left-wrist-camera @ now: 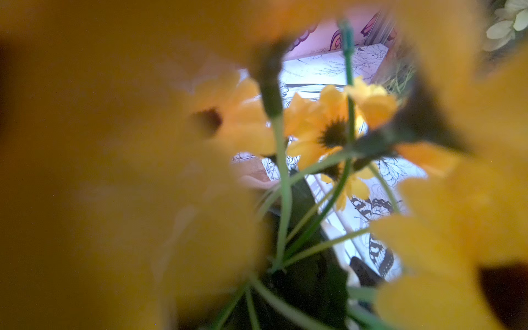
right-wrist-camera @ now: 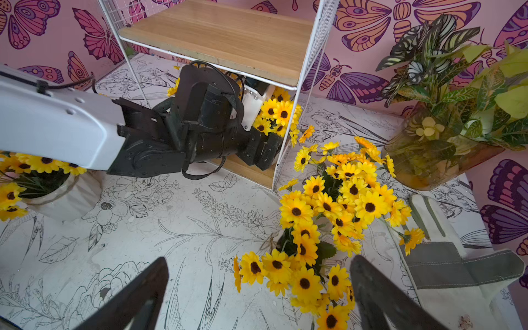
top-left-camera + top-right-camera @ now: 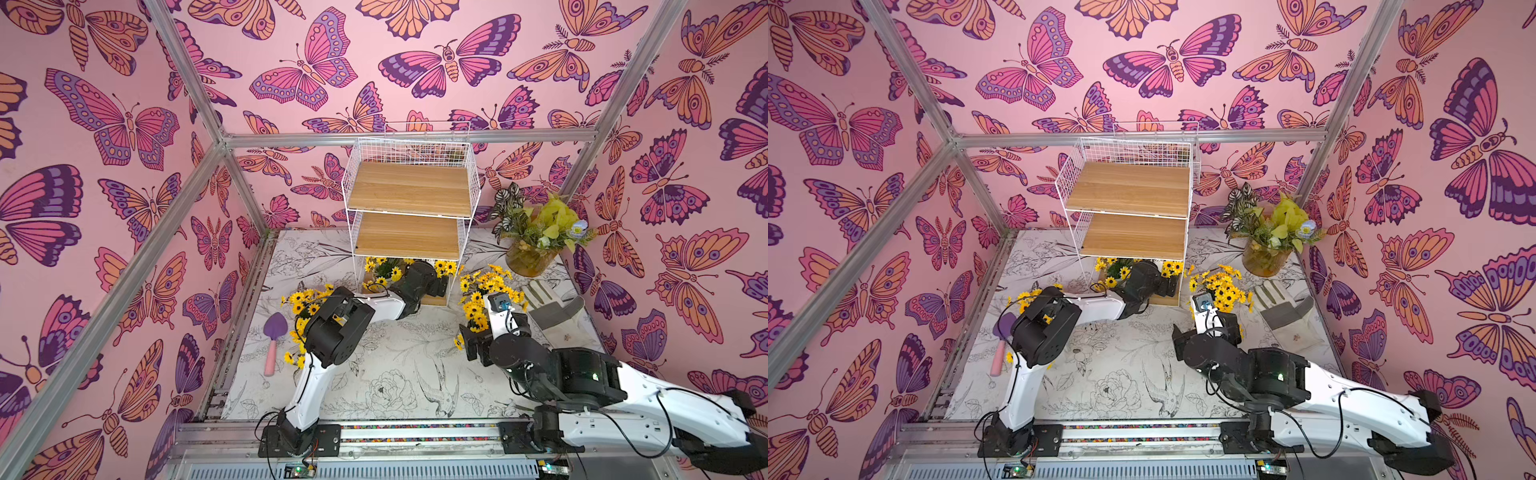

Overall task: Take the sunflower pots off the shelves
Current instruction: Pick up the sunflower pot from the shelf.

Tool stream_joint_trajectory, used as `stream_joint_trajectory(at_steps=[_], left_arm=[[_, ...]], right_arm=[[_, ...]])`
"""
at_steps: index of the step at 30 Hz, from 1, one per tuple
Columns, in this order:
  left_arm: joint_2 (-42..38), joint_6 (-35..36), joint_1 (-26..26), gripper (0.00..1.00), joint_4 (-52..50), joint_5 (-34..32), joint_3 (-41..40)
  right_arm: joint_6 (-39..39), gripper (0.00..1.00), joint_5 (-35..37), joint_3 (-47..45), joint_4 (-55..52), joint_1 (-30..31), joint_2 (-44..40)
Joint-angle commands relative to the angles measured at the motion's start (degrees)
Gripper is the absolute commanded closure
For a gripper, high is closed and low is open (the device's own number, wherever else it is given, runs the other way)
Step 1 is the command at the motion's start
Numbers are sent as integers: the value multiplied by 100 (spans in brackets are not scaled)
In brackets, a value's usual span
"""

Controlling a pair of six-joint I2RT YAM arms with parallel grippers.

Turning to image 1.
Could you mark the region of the sunflower pot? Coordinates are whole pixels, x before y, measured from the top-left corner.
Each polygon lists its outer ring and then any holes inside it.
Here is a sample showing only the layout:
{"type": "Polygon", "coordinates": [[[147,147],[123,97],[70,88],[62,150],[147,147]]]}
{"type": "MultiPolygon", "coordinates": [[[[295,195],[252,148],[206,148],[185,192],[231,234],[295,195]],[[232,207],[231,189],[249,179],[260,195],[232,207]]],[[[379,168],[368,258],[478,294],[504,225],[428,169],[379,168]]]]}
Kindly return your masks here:
{"type": "MultiPolygon", "coordinates": [[[[2,1],[1,328],[167,329],[254,287],[306,329],[345,326],[347,290],[310,316],[258,273],[303,254],[230,165],[286,171],[278,75],[306,28],[353,1],[2,1]]],[[[406,271],[374,297],[396,329],[527,328],[527,45],[485,67],[480,1],[387,1],[418,93],[357,97],[383,127],[331,164],[426,140],[445,176],[403,181],[409,215],[369,230],[406,271]]]]}

